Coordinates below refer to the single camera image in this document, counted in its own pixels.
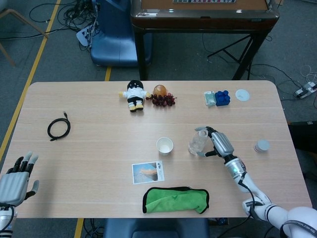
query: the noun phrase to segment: wooden desk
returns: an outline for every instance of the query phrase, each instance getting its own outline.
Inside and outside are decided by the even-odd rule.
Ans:
[[[250,34],[251,40],[239,58],[240,66],[232,77],[233,80],[240,80],[279,19],[273,0],[237,0],[235,3],[132,0],[131,4],[131,21],[141,80],[148,78],[144,49],[146,33]]]
[[[176,106],[157,108],[145,102],[143,113],[131,114],[118,91],[127,82],[35,83],[25,98],[5,159],[6,172],[29,150],[39,154],[29,187],[40,180],[36,196],[17,208],[20,218],[109,217],[241,217],[240,192],[217,156],[197,158],[188,152],[194,128],[210,125],[225,133],[258,187],[274,203],[290,209],[311,206],[276,87],[268,81],[164,81]],[[151,91],[159,82],[144,82]],[[234,93],[244,88],[248,102]],[[205,106],[203,92],[229,91],[227,107]],[[69,135],[50,141],[47,127],[66,111]],[[156,140],[171,138],[170,156],[160,156]],[[254,151],[267,139],[267,154]],[[206,151],[212,149],[211,142]],[[131,164],[162,160],[164,182],[132,184]],[[142,198],[152,186],[191,186],[210,193],[210,208],[195,211],[142,213]]]

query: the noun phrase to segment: white paper cup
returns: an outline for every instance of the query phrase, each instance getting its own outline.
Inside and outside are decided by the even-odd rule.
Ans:
[[[173,141],[167,137],[161,137],[157,141],[157,149],[161,155],[168,155],[173,149]]]
[[[265,152],[269,149],[269,142],[267,140],[259,140],[254,145],[254,150],[257,152]]]

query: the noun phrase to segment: green towel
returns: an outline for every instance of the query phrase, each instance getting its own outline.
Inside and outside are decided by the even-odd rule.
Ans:
[[[209,208],[209,193],[190,187],[151,187],[143,196],[143,213],[193,210],[202,214]]]

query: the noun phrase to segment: stuffed toy doll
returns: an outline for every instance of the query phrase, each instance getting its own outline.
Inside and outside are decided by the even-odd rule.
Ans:
[[[120,97],[128,99],[130,112],[143,110],[143,100],[145,97],[150,97],[151,94],[143,90],[143,84],[139,80],[132,80],[127,86],[127,92],[119,92]]]

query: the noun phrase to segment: blue toy blocks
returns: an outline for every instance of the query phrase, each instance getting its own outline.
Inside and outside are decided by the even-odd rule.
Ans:
[[[224,90],[223,92],[218,91],[215,94],[216,97],[216,105],[219,106],[226,106],[230,103],[230,97],[229,92],[227,90]]]

